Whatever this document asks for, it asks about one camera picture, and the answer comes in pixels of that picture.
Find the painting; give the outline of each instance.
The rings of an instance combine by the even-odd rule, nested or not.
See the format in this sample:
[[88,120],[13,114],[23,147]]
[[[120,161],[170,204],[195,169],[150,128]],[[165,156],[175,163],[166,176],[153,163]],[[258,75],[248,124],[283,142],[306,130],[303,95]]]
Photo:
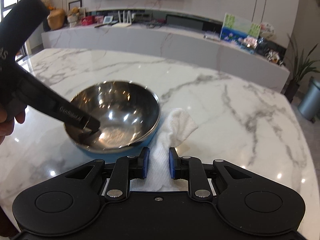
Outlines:
[[259,24],[253,23],[233,14],[226,13],[220,39],[240,47],[244,39],[246,39],[248,36],[257,39],[260,29],[261,26]]

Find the green leaf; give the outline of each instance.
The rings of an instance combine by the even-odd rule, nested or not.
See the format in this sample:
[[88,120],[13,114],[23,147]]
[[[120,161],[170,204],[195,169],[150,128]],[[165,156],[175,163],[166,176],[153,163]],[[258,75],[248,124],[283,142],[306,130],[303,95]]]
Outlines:
[[298,49],[296,48],[293,39],[289,36],[289,34],[287,34],[287,35],[289,38],[289,43],[290,43],[292,50],[293,50],[293,56],[294,56],[293,78],[295,78],[298,73],[298,59],[299,59]]
[[316,49],[317,46],[318,46],[318,43],[312,48],[312,50],[310,50],[307,57],[311,55],[311,53]]
[[299,76],[298,82],[300,82],[303,79],[303,77],[309,72],[320,73],[320,71],[317,70],[317,67],[307,67],[304,69],[304,71]]
[[299,60],[299,64],[298,64],[298,77],[301,75],[301,73],[306,68],[306,66],[303,64],[303,54],[304,54],[304,49],[302,49],[302,53],[300,55],[300,60]]
[[310,59],[306,57],[306,60],[303,63],[305,66],[310,66]]
[[310,66],[311,65],[313,65],[314,63],[316,63],[316,62],[319,62],[320,60],[318,59],[318,60],[311,60],[310,62],[309,62],[309,64],[310,64]]
[[299,53],[298,53],[298,45],[297,45],[297,40],[296,40],[296,37],[294,35],[292,35],[292,40],[293,40],[293,43],[295,45],[295,48],[296,48],[296,53],[297,53],[297,56],[299,56]]

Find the metal screw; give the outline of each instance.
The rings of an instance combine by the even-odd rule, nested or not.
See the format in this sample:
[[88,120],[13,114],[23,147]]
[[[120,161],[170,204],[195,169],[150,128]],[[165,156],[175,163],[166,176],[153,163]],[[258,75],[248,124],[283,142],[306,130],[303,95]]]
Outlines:
[[195,195],[197,197],[209,197],[210,196],[210,191],[206,189],[199,189],[195,192]]
[[122,191],[119,189],[112,189],[107,192],[109,197],[120,197],[122,195]]

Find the finger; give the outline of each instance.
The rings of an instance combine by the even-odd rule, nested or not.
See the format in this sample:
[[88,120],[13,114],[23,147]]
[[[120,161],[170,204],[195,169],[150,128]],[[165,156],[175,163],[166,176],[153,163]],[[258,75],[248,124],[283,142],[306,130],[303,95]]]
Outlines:
[[11,135],[14,128],[14,120],[0,124],[0,136]]
[[0,105],[0,123],[4,122],[7,119],[6,110]]
[[18,123],[24,123],[25,119],[26,119],[25,111],[22,111],[20,114],[16,116],[16,120]]
[[0,136],[0,144],[4,141],[5,136]]

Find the trash can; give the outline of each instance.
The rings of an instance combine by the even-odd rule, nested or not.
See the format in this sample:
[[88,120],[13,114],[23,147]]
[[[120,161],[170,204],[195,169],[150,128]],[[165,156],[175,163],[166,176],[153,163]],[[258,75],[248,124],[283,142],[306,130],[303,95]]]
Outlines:
[[312,79],[309,90],[298,106],[299,112],[307,119],[311,120],[320,110],[320,81]]

